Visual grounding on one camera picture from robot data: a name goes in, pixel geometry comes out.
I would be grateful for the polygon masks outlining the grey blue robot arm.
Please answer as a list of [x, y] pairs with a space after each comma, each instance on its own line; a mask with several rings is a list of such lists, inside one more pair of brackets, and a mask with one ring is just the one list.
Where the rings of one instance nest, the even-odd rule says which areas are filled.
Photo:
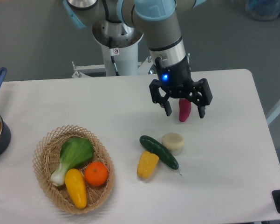
[[179, 99], [179, 119], [189, 117], [191, 105], [205, 116], [212, 92], [206, 79], [193, 81], [178, 23], [178, 12], [198, 0], [65, 0], [73, 23], [92, 26], [101, 45], [107, 76], [132, 75], [138, 68], [137, 45], [145, 39], [157, 79], [149, 85], [152, 101], [170, 116], [169, 98]]

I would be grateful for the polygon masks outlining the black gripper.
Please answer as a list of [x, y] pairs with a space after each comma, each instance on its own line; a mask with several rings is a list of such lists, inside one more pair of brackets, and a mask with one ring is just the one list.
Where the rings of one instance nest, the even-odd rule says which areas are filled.
[[[167, 116], [172, 113], [169, 98], [186, 98], [197, 106], [199, 117], [205, 116], [206, 106], [210, 105], [213, 96], [206, 78], [193, 82], [191, 72], [185, 56], [180, 62], [171, 66], [164, 66], [161, 57], [155, 59], [157, 79], [149, 85], [152, 102], [164, 108]], [[162, 96], [159, 89], [165, 92]]]

